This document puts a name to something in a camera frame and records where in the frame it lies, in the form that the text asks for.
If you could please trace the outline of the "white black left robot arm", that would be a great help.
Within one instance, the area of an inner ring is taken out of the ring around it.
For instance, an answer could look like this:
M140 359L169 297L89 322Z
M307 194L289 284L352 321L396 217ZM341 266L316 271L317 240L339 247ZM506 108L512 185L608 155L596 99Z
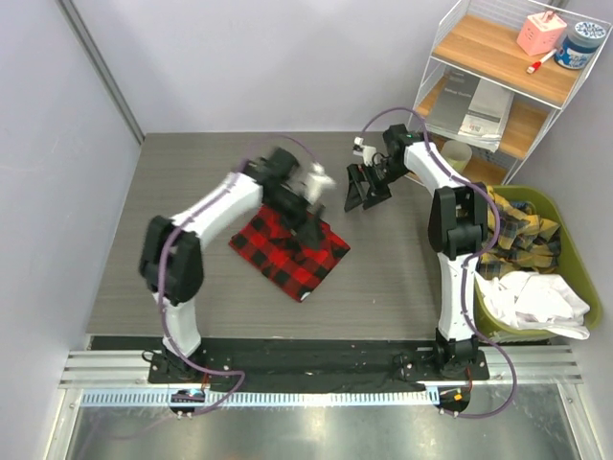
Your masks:
M297 158L282 148L266 157L244 159L187 210L149 222L138 271L157 304L163 350L180 380L192 382L202 374L234 375L232 370L204 366L195 313L195 298L204 284L203 253L222 231L237 218L267 205L281 215L298 242L319 247L323 238L320 199L336 182L313 160L303 181L292 187L289 181L299 168Z

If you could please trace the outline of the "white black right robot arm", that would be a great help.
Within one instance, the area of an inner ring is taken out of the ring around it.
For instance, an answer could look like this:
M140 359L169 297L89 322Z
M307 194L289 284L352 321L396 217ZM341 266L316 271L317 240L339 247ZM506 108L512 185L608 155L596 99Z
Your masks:
M478 360L472 303L478 253L488 237L487 190L457 174L425 131L393 125L383 132L383 141L384 153L362 137L354 139L352 151L361 162L347 167L344 210L367 210L385 201L391 197L389 185L408 173L430 193L428 241L438 256L442 280L432 365L441 377L459 379Z

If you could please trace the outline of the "red black plaid shirt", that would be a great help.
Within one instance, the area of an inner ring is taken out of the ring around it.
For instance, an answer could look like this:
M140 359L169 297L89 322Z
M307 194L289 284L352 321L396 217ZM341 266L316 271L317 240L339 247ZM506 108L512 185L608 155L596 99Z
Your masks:
M329 224L321 222L320 229L320 247L309 248L282 226L278 212L263 205L229 246L290 298L302 302L351 250Z

